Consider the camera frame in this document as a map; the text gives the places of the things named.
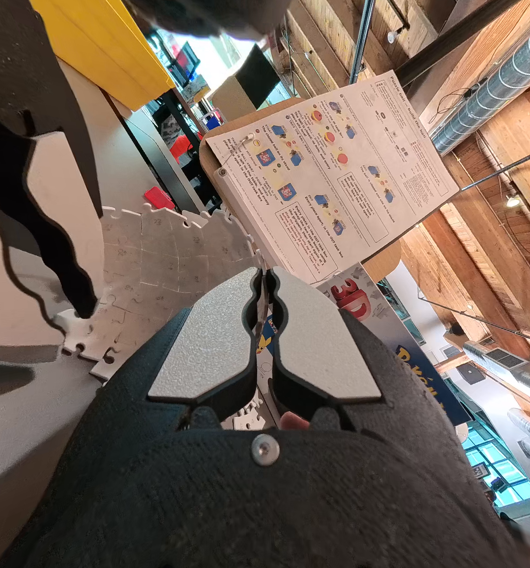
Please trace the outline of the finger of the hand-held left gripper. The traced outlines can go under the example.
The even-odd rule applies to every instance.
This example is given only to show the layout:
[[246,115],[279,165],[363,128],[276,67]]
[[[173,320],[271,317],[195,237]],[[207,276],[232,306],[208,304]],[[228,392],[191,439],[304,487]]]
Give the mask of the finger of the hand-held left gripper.
[[38,253],[77,315],[93,315],[104,286],[103,233],[63,131],[0,128],[0,237]]
[[0,212],[0,361],[11,364],[55,361],[62,349],[63,332],[49,320],[42,299],[14,273],[3,230],[5,217]]

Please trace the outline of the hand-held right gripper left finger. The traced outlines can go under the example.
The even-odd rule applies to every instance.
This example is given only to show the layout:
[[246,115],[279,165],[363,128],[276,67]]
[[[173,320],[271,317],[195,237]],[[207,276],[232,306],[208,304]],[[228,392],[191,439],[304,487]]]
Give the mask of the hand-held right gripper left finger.
[[148,391],[150,400],[246,404],[252,398],[261,279],[261,269],[251,266],[193,305]]

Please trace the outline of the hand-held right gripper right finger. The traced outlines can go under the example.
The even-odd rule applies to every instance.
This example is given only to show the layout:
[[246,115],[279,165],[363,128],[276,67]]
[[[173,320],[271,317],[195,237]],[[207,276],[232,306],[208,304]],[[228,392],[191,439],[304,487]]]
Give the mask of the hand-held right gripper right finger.
[[283,406],[342,406],[382,393],[336,305],[275,266],[269,297],[277,333],[272,386]]

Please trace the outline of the white puzzle piece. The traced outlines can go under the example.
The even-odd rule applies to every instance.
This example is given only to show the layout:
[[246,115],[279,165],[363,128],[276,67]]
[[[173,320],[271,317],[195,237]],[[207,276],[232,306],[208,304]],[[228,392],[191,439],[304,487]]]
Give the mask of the white puzzle piece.
[[64,332],[62,350],[96,362],[112,364],[121,357],[117,340],[122,331],[123,310],[117,307],[99,308],[89,319],[67,309],[53,317],[53,323]]

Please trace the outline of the partly built puzzle ball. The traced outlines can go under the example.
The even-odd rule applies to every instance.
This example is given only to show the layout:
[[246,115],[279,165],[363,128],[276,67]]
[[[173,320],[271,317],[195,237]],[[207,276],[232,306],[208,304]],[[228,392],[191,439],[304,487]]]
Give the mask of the partly built puzzle ball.
[[229,211],[141,213],[103,207],[104,296],[98,316],[121,322],[102,339],[90,374],[105,382],[148,338],[207,292],[251,266],[262,267],[253,239]]

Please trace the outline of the blue puzzle box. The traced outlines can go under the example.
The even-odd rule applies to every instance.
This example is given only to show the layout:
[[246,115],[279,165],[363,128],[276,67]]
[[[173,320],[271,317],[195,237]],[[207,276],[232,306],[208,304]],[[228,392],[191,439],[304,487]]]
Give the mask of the blue puzzle box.
[[[321,282],[316,289],[336,305],[366,364],[368,353],[386,355],[389,351],[398,361],[406,364],[417,379],[421,381],[431,399],[439,404],[454,427],[470,421],[469,413],[445,384],[415,338],[412,337],[361,264],[351,266]],[[266,276],[266,290],[269,293],[269,271]],[[270,314],[264,325],[263,339],[260,341],[260,348],[265,355],[263,356],[264,359],[258,356],[258,365],[261,367],[261,363],[265,362],[266,364],[264,376],[267,379],[269,394],[278,412],[281,414],[283,410],[289,409],[303,418],[310,419],[314,411],[320,406],[283,406],[274,394],[272,371],[274,338],[277,329],[273,321],[270,297],[269,302],[271,304]],[[371,373],[376,382],[375,371],[371,371]],[[382,397],[378,401],[382,401],[384,398],[383,387],[378,386],[378,388],[382,393]]]

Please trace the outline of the pile of white puzzle pieces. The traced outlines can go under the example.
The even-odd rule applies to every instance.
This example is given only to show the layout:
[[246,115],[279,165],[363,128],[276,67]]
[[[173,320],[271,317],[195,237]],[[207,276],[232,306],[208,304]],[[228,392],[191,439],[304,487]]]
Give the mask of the pile of white puzzle pieces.
[[226,418],[222,423],[225,430],[264,430],[272,427],[273,418],[263,401],[261,392],[257,388],[251,401],[234,415]]

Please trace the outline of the yellow plastic bin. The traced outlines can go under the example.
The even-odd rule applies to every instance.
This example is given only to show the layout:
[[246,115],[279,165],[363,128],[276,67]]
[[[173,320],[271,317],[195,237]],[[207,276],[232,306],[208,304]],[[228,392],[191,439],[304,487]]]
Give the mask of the yellow plastic bin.
[[31,1],[57,57],[133,111],[175,88],[122,1]]

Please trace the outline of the red plastic object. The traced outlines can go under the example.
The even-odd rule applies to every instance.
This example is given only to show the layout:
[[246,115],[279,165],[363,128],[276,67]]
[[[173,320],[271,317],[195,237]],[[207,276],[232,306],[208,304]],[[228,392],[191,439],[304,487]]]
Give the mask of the red plastic object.
[[148,189],[143,196],[153,209],[175,209],[172,198],[158,186]]

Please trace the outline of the dark desk hatch panel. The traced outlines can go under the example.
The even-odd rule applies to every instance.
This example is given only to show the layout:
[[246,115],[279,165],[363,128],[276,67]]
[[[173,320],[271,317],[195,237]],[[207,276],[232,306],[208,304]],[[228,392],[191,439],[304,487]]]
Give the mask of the dark desk hatch panel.
[[143,110],[131,111],[120,104],[118,107],[159,187],[171,197],[179,210],[197,214],[204,211],[205,204],[170,153],[148,113]]

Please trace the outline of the red rounded object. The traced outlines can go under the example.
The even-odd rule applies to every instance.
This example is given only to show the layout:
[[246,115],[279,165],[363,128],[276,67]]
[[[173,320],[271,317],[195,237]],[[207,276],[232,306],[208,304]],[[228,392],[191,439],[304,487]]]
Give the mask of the red rounded object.
[[192,149],[193,146],[185,134],[179,135],[169,147],[169,151],[177,163],[180,163],[180,158],[183,154]]

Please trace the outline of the laminated instruction sheet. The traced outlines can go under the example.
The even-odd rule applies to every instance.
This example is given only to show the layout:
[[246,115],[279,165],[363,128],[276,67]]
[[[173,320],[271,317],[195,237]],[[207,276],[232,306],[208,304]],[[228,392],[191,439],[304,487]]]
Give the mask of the laminated instruction sheet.
[[267,266],[306,283],[370,259],[459,192],[393,71],[207,143]]

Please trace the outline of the brown cardboard panel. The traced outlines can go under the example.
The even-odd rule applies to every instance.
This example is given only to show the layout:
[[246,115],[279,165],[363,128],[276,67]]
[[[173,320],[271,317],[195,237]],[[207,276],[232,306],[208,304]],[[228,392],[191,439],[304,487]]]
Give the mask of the brown cardboard panel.
[[211,104],[212,109],[217,110],[224,123],[257,110],[235,75],[228,76],[206,99]]

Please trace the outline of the black display panel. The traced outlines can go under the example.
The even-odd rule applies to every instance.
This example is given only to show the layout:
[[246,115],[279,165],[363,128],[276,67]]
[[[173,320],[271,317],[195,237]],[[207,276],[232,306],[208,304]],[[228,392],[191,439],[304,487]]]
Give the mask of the black display panel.
[[280,83],[280,77],[260,46],[254,44],[243,64],[234,73],[241,89],[258,109]]

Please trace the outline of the black wall speaker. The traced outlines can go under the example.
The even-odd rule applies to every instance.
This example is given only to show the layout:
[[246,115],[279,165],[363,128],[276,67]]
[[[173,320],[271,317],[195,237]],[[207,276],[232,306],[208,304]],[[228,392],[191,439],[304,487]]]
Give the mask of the black wall speaker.
[[460,373],[462,379],[469,385],[475,385],[484,379],[486,376],[482,371],[472,363],[465,363],[456,368],[458,373]]

